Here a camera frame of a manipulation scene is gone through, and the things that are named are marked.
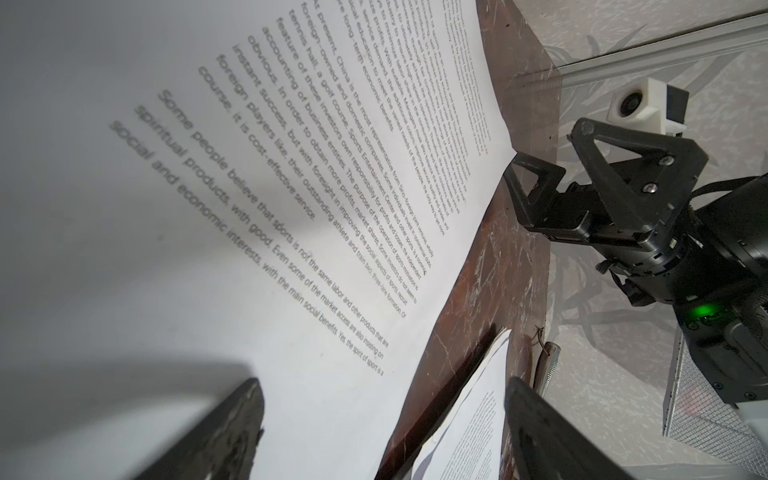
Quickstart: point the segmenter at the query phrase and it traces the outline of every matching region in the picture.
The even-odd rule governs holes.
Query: paper
[[[498,478],[509,330],[498,334],[411,468],[412,480]]]
[[[0,7],[0,468],[130,478],[261,381],[372,478],[512,159],[470,0]]]

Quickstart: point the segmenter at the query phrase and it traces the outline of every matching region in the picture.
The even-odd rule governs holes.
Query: metal screw
[[[655,194],[659,190],[659,186],[654,182],[643,185],[644,194]]]

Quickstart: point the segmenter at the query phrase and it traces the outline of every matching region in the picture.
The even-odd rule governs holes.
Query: white camera
[[[688,92],[653,78],[636,81],[614,94],[608,123],[653,134],[682,135]]]

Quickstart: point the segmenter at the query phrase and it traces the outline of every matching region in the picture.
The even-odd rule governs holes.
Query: camera lens
[[[624,99],[624,101],[621,102],[621,107],[619,107],[619,112],[621,112],[622,117],[627,117],[629,115],[632,115],[635,110],[637,110],[637,107],[640,107],[640,102],[643,101],[643,94],[639,91],[635,91],[627,95],[627,97]]]

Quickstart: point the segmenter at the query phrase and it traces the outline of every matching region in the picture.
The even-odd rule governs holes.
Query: sheet of paper
[[[0,6],[0,468],[129,478],[257,376],[372,478],[514,155],[472,0]]]
[[[498,478],[509,330],[498,334],[411,468],[412,480]]]

